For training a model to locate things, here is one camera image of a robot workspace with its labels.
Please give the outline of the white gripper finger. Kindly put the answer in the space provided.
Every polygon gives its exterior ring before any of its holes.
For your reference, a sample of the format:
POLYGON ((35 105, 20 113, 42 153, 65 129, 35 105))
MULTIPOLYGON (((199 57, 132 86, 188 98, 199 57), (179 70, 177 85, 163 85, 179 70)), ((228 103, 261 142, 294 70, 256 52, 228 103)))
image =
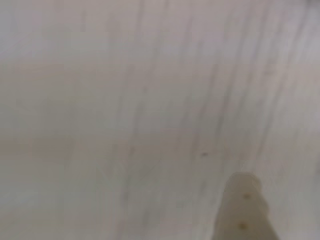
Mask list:
POLYGON ((277 240, 261 182, 250 172, 235 172, 225 184, 213 240, 277 240))

